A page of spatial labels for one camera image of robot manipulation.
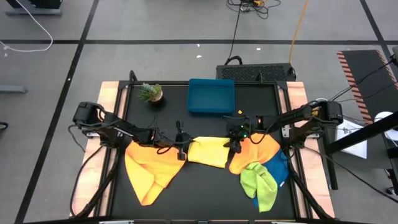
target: yellow cloth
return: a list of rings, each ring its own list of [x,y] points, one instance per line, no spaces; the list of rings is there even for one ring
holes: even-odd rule
[[[225,168],[229,147],[224,144],[228,142],[229,138],[197,137],[189,146],[188,161]]]
[[[262,134],[253,134],[251,136],[254,142],[259,142]],[[279,143],[275,141],[269,134],[259,144],[253,144],[249,138],[245,138],[241,142],[241,153],[235,153],[229,165],[229,171],[233,174],[240,174],[241,171],[252,162],[260,162],[263,164],[272,159],[280,149]]]
[[[132,187],[141,205],[151,205],[179,172],[185,161],[177,159],[178,149],[158,155],[156,148],[131,142],[124,159]]]

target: hazard stripe tape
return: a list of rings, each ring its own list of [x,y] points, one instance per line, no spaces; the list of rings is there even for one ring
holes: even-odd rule
[[[346,75],[348,84],[350,86],[353,86],[351,88],[351,92],[354,95],[356,104],[358,105],[358,109],[362,115],[362,118],[364,119],[366,124],[373,124],[372,117],[369,115],[369,111],[366,108],[365,102],[362,99],[361,92],[359,91],[359,88],[355,86],[355,78],[354,78],[353,74],[351,73],[351,69],[349,68],[349,65],[347,63],[346,57],[344,56],[344,53],[342,51],[337,51],[337,57],[338,57],[338,60],[340,61],[341,67],[344,71],[344,74]]]
[[[378,51],[378,50],[376,50],[376,52],[379,54],[380,59],[381,59],[381,62],[382,62],[382,63],[387,63],[386,60],[384,59],[383,55],[381,54],[381,52]],[[397,79],[396,79],[395,76],[392,74],[392,72],[391,72],[391,70],[390,70],[390,68],[389,68],[388,66],[386,66],[386,69],[387,69],[388,75],[390,76],[390,79],[394,82],[394,86],[395,86],[396,89],[398,90],[398,83],[396,83],[396,82],[397,82]]]

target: green cloth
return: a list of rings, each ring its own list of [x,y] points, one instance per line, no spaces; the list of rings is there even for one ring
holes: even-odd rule
[[[250,163],[242,170],[241,185],[249,198],[257,195],[260,212],[271,210],[278,192],[278,185],[267,168],[259,162]]]

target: gray floor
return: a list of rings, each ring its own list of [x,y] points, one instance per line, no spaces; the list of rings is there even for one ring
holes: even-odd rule
[[[54,39],[78,40],[91,8],[89,1],[64,0],[62,17],[39,16]],[[237,39],[292,38],[304,0],[282,0],[270,9],[268,20],[241,14]],[[394,19],[398,2],[367,0],[386,40],[398,40]],[[7,17],[0,2],[0,39],[46,39],[29,17]],[[123,1],[100,0],[88,39],[231,39],[236,13],[224,0]],[[311,0],[300,40],[377,40],[357,0]],[[13,45],[36,49],[44,45]],[[289,45],[237,44],[233,55],[244,63],[286,62]],[[337,50],[378,49],[378,45],[296,45],[292,64],[298,81],[306,86],[309,100],[329,98],[348,86]],[[0,83],[25,85],[26,95],[0,95],[0,118],[10,124],[0,134],[0,223],[12,223],[61,93],[76,45],[54,45],[41,53],[0,56]],[[83,153],[67,126],[81,101],[96,101],[101,82],[126,80],[133,69],[140,80],[189,80],[214,78],[215,68],[225,62],[229,44],[85,45],[65,105],[50,145],[25,221],[66,218],[73,181]],[[347,93],[343,98],[352,98]],[[344,103],[344,113],[361,119],[355,104]],[[77,134],[78,140],[86,140]],[[337,169],[340,190],[331,192],[336,216],[342,220],[395,223],[397,205]],[[383,170],[356,170],[361,177],[384,189],[390,186]]]

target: blue cloth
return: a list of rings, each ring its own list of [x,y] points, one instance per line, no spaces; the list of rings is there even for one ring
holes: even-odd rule
[[[268,172],[275,179],[279,189],[289,174],[289,170],[287,169],[287,158],[285,154],[281,149],[279,149],[274,157],[268,162],[264,163],[263,166],[267,168]],[[253,198],[253,203],[256,207],[259,206],[257,196]]]

